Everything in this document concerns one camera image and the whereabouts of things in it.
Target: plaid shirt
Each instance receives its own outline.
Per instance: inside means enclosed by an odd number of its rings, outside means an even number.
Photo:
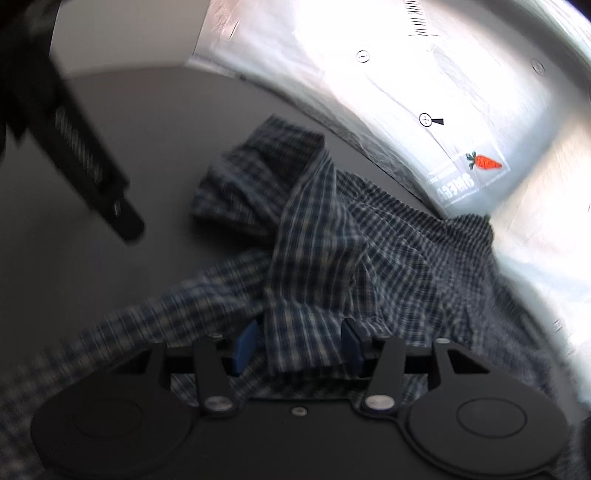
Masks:
[[[31,479],[40,463],[29,437],[35,409],[64,387],[143,342],[189,345],[264,314],[259,349],[238,398],[355,395],[365,383],[342,365],[340,324],[409,345],[462,343],[554,397],[547,354],[527,333],[528,314],[499,278],[485,218],[438,220],[335,168],[322,135],[270,118],[215,162],[193,213],[259,240],[194,279],[108,316],[99,326],[0,377],[0,478]],[[404,401],[426,390],[405,376]],[[194,381],[171,389],[195,404]],[[578,442],[558,463],[586,478]]]

